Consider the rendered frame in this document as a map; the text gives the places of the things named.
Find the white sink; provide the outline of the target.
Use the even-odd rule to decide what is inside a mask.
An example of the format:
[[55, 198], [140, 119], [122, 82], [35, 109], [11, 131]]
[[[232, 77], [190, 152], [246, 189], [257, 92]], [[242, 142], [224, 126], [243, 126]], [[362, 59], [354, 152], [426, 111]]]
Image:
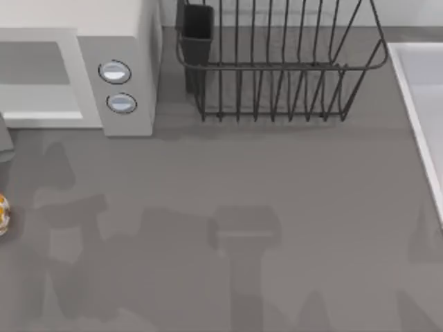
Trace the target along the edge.
[[391, 42], [388, 50], [443, 230], [443, 42]]

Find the orange and white round object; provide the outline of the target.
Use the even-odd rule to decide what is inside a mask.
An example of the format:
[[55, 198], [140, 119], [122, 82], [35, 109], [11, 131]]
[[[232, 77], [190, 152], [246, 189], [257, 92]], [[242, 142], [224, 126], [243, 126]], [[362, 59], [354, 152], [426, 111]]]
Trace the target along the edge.
[[10, 204], [7, 198], [0, 194], [0, 236], [3, 236], [8, 231], [10, 213]]

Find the pale microwave oven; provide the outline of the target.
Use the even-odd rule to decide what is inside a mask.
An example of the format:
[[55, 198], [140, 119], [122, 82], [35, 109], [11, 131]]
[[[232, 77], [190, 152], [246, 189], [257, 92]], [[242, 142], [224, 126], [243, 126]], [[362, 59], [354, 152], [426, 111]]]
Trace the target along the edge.
[[[72, 28], [106, 136], [153, 132], [162, 56], [159, 0], [0, 0], [0, 28]], [[106, 83], [98, 66], [111, 60], [130, 67], [124, 84]], [[107, 97], [126, 93], [137, 101], [128, 114], [111, 111]]]

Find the black cutlery holder cup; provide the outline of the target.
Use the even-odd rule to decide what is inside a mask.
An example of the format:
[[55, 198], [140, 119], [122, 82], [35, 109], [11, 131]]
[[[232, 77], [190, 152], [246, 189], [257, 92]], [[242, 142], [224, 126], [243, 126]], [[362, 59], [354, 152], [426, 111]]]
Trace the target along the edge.
[[176, 27], [187, 66], [205, 67], [209, 63], [214, 33], [214, 8], [207, 4], [177, 0]]

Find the round silver microwave knob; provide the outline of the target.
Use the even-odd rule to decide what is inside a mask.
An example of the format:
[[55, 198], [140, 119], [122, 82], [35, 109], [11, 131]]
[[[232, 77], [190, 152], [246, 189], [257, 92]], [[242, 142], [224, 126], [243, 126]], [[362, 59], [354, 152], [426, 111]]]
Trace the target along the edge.
[[126, 93], [110, 95], [107, 97], [106, 103], [111, 111], [119, 114], [132, 113], [137, 108], [136, 99], [130, 94]]
[[124, 84], [131, 79], [130, 67], [124, 62], [111, 60], [98, 66], [99, 76], [109, 84]]

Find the microwave oven door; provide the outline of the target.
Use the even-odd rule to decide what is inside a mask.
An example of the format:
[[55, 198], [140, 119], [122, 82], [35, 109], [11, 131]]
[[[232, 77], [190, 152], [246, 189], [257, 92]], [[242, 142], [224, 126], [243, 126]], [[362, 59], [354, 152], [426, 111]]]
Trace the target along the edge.
[[13, 129], [102, 126], [72, 28], [0, 28], [0, 116]]

